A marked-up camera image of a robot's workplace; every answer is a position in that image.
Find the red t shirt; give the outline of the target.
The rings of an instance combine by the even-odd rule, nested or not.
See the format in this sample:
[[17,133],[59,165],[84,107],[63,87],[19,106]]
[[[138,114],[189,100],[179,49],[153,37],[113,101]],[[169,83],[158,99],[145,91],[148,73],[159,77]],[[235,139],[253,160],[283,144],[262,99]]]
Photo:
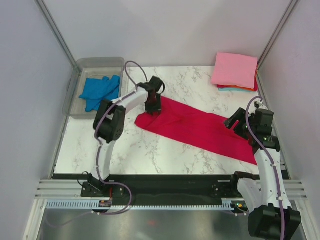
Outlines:
[[161,113],[142,113],[135,125],[154,134],[215,154],[257,165],[248,141],[227,129],[225,117],[161,98]]

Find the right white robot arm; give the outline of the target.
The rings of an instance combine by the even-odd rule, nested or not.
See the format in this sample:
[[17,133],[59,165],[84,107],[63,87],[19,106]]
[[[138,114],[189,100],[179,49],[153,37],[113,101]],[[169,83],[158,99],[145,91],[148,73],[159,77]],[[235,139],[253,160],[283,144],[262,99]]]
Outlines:
[[248,141],[259,170],[259,179],[235,172],[229,191],[242,196],[248,209],[248,232],[264,240],[290,240],[301,223],[301,214],[292,208],[286,193],[280,164],[280,142],[272,134],[274,113],[257,108],[248,114],[239,108],[224,121],[239,137]]

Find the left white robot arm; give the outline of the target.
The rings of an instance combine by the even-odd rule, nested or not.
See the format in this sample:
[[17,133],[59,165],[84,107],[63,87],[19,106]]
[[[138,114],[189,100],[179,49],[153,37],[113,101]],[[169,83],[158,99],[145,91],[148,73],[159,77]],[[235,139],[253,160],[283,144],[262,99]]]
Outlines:
[[103,100],[93,123],[94,138],[98,141],[93,168],[82,185],[83,197],[107,197],[113,182],[106,182],[111,175],[110,165],[116,141],[124,132],[126,114],[140,105],[147,114],[162,111],[161,94],[165,83],[153,76],[148,82],[135,85],[128,94],[115,100]]

